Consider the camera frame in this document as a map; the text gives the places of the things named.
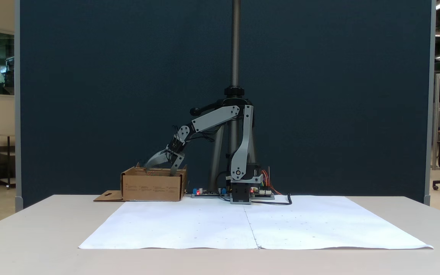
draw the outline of dark blue partition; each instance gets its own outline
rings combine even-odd
[[[240,84],[278,191],[423,201],[431,0],[245,0]],[[25,207],[100,194],[230,84],[229,0],[21,2]],[[206,187],[212,144],[187,148]]]

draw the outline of robotic arm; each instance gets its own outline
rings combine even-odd
[[[147,170],[155,165],[169,162],[172,164],[171,175],[175,175],[178,167],[184,160],[183,150],[196,133],[202,133],[215,126],[224,124],[229,120],[243,120],[242,142],[229,159],[229,174],[231,183],[258,183],[262,182],[262,173],[258,165],[248,163],[249,150],[252,144],[252,118],[254,107],[252,105],[223,106],[216,110],[199,116],[190,123],[182,126],[166,148],[153,155],[146,163]]]

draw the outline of cardboard flap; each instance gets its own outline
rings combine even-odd
[[[93,200],[93,202],[122,202],[121,190],[108,190]]]

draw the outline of shelf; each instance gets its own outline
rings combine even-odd
[[[2,183],[8,183],[8,179],[0,179]],[[11,184],[16,184],[16,178],[10,179]]]
[[[8,152],[0,152],[1,155],[8,155]],[[15,152],[9,152],[9,155],[16,155]]]

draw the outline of white paper sheet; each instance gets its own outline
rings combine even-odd
[[[231,205],[189,197],[180,202],[126,202],[79,248],[431,247],[345,197],[291,198],[292,205]],[[286,197],[276,196],[276,201]]]
[[[345,197],[292,196],[292,205],[245,205],[264,249],[430,247]],[[276,201],[286,202],[276,196]]]
[[[183,198],[180,202],[126,202],[79,248],[156,247],[255,249],[257,245],[242,205]]]

